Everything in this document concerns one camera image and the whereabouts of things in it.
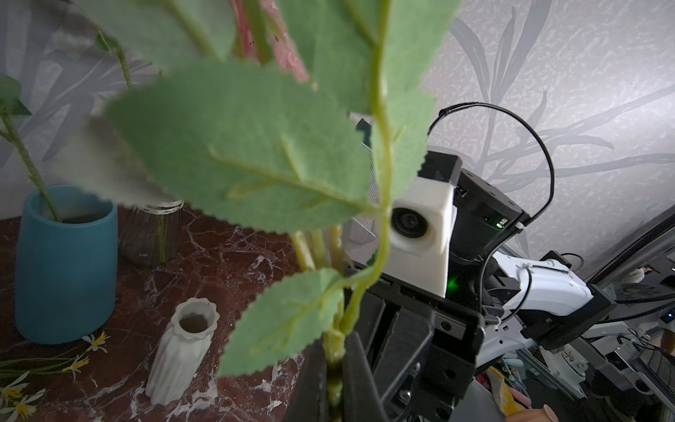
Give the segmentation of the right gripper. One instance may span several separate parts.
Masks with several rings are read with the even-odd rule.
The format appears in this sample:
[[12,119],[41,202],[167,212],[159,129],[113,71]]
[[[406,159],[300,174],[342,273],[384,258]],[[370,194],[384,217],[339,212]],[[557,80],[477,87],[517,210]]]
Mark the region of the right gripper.
[[448,421],[476,372],[484,320],[383,274],[355,327],[388,421]]

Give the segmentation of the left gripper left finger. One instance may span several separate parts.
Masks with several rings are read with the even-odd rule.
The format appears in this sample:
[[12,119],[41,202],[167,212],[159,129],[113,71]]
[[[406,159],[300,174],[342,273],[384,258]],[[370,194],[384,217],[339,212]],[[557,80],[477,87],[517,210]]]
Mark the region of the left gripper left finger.
[[329,420],[327,362],[323,341],[308,347],[295,392],[283,420],[289,422],[326,422]]

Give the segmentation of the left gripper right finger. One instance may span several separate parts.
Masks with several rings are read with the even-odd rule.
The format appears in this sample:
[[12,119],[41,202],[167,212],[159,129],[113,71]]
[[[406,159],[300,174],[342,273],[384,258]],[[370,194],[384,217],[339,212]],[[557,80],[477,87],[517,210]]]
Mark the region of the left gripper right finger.
[[346,338],[342,381],[343,421],[385,422],[388,420],[357,332],[350,333]]

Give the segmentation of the pink rose stem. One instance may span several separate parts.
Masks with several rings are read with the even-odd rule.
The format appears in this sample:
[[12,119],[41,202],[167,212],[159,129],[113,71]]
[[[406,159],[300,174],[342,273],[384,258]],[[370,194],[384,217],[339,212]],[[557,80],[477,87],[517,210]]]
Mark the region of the pink rose stem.
[[57,174],[126,207],[182,200],[228,223],[288,234],[300,271],[248,306],[219,376],[256,373],[318,339],[329,420],[367,290],[390,257],[395,200],[425,159],[421,81],[456,1],[280,1],[308,78],[274,60],[258,1],[81,1],[101,36],[160,68],[85,121]]

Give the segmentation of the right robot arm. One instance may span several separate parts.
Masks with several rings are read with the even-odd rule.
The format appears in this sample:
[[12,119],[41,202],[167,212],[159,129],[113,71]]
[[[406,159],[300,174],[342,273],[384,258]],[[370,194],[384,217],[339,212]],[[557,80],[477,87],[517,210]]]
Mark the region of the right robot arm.
[[390,260],[357,325],[378,420],[446,421],[479,369],[522,348],[566,346],[615,307],[555,253],[502,253],[527,220],[456,165],[419,170],[398,197]]

